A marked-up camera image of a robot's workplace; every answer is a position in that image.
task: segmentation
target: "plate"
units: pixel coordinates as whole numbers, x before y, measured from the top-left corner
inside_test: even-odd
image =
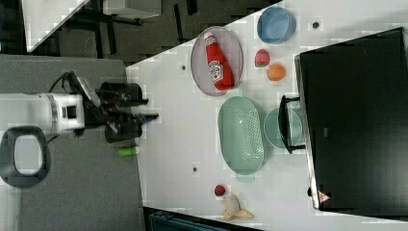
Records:
[[[206,94],[211,96],[224,95],[227,90],[218,90],[214,86],[213,78],[210,76],[207,63],[206,45],[204,35],[208,32],[214,34],[231,66],[234,74],[234,87],[238,84],[242,73],[242,50],[237,37],[222,27],[210,27],[203,31],[194,43],[191,51],[191,74],[197,86]]]

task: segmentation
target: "ketchup bottle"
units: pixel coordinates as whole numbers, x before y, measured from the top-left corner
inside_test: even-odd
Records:
[[[234,75],[231,67],[222,54],[221,48],[213,33],[204,35],[207,51],[207,63],[210,69],[210,75],[213,78],[214,86],[218,90],[230,90],[234,87]]]

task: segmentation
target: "green object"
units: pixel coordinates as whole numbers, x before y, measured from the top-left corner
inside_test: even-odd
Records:
[[[133,156],[137,153],[136,147],[123,147],[118,151],[119,157]]]
[[[240,175],[249,177],[262,166],[264,144],[261,129],[258,111],[249,99],[234,96],[222,104],[218,114],[222,156],[225,163],[239,174],[239,179]]]
[[[273,109],[265,117],[264,131],[268,141],[275,147],[285,148],[282,141],[279,124],[279,108]],[[296,145],[302,137],[302,123],[299,116],[292,109],[288,109],[289,122],[291,127],[292,144]]]

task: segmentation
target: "white table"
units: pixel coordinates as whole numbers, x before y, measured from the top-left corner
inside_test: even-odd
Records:
[[[32,52],[89,0],[22,0],[27,52]]]
[[[256,23],[262,11],[225,26],[242,45],[244,66],[239,88],[266,112],[278,107],[283,94],[297,95],[295,55],[408,26],[405,0],[285,0],[278,6],[290,10],[297,21],[293,37],[283,44],[269,45],[258,38]],[[315,21],[320,23],[317,30],[312,29]],[[289,155],[283,149],[271,149],[271,158],[256,173],[255,182],[239,182],[220,151],[217,113],[226,96],[208,96],[195,85],[189,65],[193,44],[194,40],[189,41],[126,69],[129,81],[142,85],[150,100],[147,108],[136,110],[160,114],[157,121],[143,128],[140,139],[143,206],[217,219],[223,208],[213,191],[215,185],[225,184],[255,216],[228,221],[238,225],[274,231],[408,228],[407,223],[392,220],[314,210],[306,194],[308,168],[305,152],[301,150]],[[287,77],[280,83],[270,82],[265,68],[254,67],[254,55],[261,47],[269,50],[272,62],[284,63]]]

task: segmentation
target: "food item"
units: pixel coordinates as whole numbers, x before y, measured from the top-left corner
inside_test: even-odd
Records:
[[[234,218],[254,218],[254,216],[241,208],[240,202],[237,196],[234,194],[227,194],[223,197],[221,201],[224,207],[224,212],[221,215],[222,219],[231,220]]]
[[[270,81],[279,81],[286,75],[285,67],[281,64],[274,63],[269,66],[267,75]]]
[[[217,185],[214,193],[216,194],[216,196],[222,196],[225,194],[225,188],[221,185]]]
[[[222,53],[213,33],[204,35],[207,52],[207,63],[214,85],[218,90],[230,90],[234,87],[234,75],[231,67]]]
[[[269,53],[265,49],[259,50],[255,55],[255,66],[264,67],[269,64]]]

